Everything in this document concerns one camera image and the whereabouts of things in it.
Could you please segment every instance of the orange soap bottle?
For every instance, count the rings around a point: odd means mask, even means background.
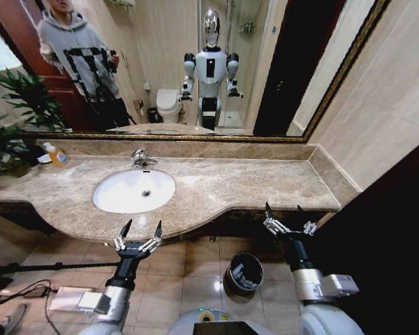
[[[70,160],[62,150],[56,148],[51,143],[45,142],[43,146],[45,147],[48,155],[50,155],[53,164],[55,164],[58,168],[62,168]]]

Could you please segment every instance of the gray hoodie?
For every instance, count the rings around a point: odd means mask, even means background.
[[[87,64],[84,57],[71,57],[70,61],[74,62],[76,71],[79,73],[78,76],[65,55],[65,52],[74,51],[81,52],[84,55],[91,55],[87,48],[98,48],[99,50],[105,50],[107,58],[110,60],[110,52],[95,28],[77,12],[71,12],[71,23],[68,26],[58,23],[51,14],[44,12],[43,20],[39,22],[37,31],[44,60],[59,69],[65,68],[73,80],[79,79],[75,83],[79,92],[87,97],[83,89],[85,86],[89,100],[95,102],[97,83],[94,74],[90,71],[89,64]],[[115,78],[105,67],[101,54],[94,55],[94,61],[96,74],[101,79],[101,82],[110,89],[115,98],[120,98]]]

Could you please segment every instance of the person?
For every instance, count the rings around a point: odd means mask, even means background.
[[[95,28],[73,11],[69,0],[47,0],[50,10],[38,24],[40,52],[46,62],[64,68],[84,96],[100,131],[128,126],[128,114],[113,73],[119,56]]]
[[[3,318],[0,322],[0,335],[9,335],[17,327],[19,322],[22,320],[27,305],[18,305],[11,313]]]

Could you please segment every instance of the shoe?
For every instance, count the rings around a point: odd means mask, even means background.
[[[9,335],[16,328],[19,322],[22,320],[25,311],[27,310],[27,305],[20,304],[17,306],[11,314],[5,316],[1,322],[1,326],[5,329],[3,335]]]

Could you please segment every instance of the hood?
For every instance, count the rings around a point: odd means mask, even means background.
[[[62,23],[58,23],[58,21],[56,21],[53,18],[51,13],[47,12],[46,10],[43,11],[43,20],[56,28],[67,31],[82,28],[84,25],[87,24],[87,21],[84,20],[82,15],[74,11],[71,12],[71,23],[69,26],[65,26]]]

